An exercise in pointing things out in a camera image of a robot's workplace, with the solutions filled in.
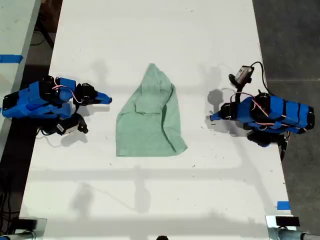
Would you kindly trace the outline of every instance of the white tabletop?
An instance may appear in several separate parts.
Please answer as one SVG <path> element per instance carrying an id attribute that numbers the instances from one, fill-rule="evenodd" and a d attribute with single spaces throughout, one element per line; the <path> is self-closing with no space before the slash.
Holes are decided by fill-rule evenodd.
<path id="1" fill-rule="evenodd" d="M 287 201 L 277 146 L 234 122 L 205 121 L 235 91 L 228 74 L 261 60 L 251 0 L 64 0 L 50 74 L 113 98 L 80 109 L 89 132 L 36 139 L 21 217 L 45 239 L 268 239 L 265 215 Z M 176 86 L 174 157 L 116 157 L 116 118 L 155 63 Z M 244 91 L 264 91 L 257 67 Z"/>
<path id="2" fill-rule="evenodd" d="M 0 107 L 5 95 L 19 90 L 40 4 L 40 0 L 0 1 L 0 55 L 23 56 L 20 64 L 0 64 Z M 0 114 L 0 159 L 10 126 L 11 121 Z"/>

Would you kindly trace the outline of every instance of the dark floor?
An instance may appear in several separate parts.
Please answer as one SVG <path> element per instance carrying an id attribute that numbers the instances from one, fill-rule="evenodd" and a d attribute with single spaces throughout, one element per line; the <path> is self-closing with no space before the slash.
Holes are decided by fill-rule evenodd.
<path id="1" fill-rule="evenodd" d="M 267 84 L 314 107 L 315 129 L 290 139 L 283 172 L 292 214 L 320 235 L 320 1 L 253 0 Z"/>

